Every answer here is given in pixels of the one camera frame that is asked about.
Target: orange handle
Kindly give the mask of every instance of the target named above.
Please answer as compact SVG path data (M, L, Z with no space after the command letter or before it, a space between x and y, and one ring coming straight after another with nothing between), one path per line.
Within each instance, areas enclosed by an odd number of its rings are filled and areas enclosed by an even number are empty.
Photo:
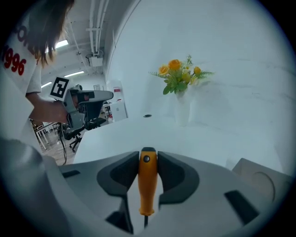
M141 152L138 171L138 185L141 196L141 215L150 216L154 213L153 198L157 185L157 155L156 151Z

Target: ceiling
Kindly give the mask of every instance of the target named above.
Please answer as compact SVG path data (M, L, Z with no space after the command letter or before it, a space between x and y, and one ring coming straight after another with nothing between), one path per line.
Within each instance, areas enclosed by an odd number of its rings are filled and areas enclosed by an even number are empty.
M91 44L89 31L90 7L92 0L75 0L75 4L69 11L65 23L66 33L60 39L68 40L68 45L56 49L57 55L55 61L50 65L43 68L41 72L42 84L49 81L54 81L57 76L65 76L70 73L83 70L85 74L101 74L102 67L90 67L86 55L90 55ZM93 13L93 28L96 27L97 15L99 10L99 0L94 0L94 13ZM101 32L100 49L104 51L105 36L108 22L110 21L112 9L115 0L110 0ZM93 45L95 46L95 31L93 32Z

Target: yellow flower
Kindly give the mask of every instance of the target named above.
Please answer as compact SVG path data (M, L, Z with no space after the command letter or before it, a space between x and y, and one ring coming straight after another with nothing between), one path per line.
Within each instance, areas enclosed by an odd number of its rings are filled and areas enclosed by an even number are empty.
M194 73L197 74L197 75L200 74L201 73L201 69L199 67L195 67L194 68Z
M167 65L162 65L159 69L158 69L158 72L160 75L166 75L168 74L168 66Z
M185 81L185 82L190 82L190 74L189 73L184 73L182 74L182 79Z
M181 67L181 62L178 60L178 59L174 59L174 60L171 60L169 63L168 63L168 67L171 69L171 70L179 70L180 67Z
M185 65L184 69L188 71L190 69L190 65Z

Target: ceiling light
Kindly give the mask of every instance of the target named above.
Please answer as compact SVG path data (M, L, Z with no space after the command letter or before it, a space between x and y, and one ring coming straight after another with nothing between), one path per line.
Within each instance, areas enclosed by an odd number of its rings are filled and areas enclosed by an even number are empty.
M55 48L57 49L57 48L60 48L60 47L62 47L62 46L65 46L65 45L67 45L67 44L69 44L68 43L68 40L63 40L63 41L60 41L60 42L58 42L56 45L55 45Z
M81 72L75 72L75 73L72 73L72 74L66 75L66 76L64 76L64 77L74 76L74 75L81 74L81 73L84 73L84 71L81 71Z
M41 88L43 88L43 87L45 87L45 86L48 86L48 85L51 84L51 83L52 83L52 82L50 81L50 82L44 84L43 86L41 86Z

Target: round button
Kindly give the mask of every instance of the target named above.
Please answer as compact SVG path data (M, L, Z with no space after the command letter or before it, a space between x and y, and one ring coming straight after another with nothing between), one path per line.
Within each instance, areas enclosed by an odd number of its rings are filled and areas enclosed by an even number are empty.
M145 163L149 162L150 161L150 157L149 156L144 156L143 161Z

